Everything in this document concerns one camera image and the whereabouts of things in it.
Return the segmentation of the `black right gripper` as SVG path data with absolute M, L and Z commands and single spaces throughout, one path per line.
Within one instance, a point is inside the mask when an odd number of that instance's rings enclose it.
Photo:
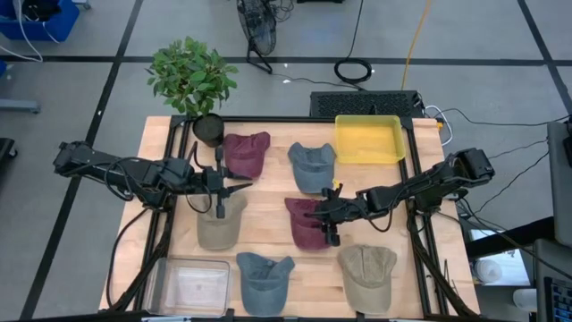
M 307 225 L 312 229 L 321 229 L 325 242 L 333 247 L 341 245 L 338 225 L 358 219 L 358 205 L 355 199 L 341 197 L 343 184 L 334 190 L 323 189 L 325 200 L 321 201 L 314 210 L 307 212 Z

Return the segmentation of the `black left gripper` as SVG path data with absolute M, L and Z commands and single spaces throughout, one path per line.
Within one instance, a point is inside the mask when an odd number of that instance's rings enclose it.
M 215 210 L 215 217 L 217 219 L 224 219 L 225 207 L 223 200 L 230 197 L 233 193 L 252 186 L 252 183 L 242 183 L 234 186 L 225 187 L 224 177 L 233 180 L 247 180 L 251 178 L 245 175 L 236 174 L 229 168 L 222 166 L 223 161 L 223 148 L 221 146 L 214 150 L 215 168 L 206 166 L 203 169 L 202 180 L 204 190 L 208 197 L 207 209 Z

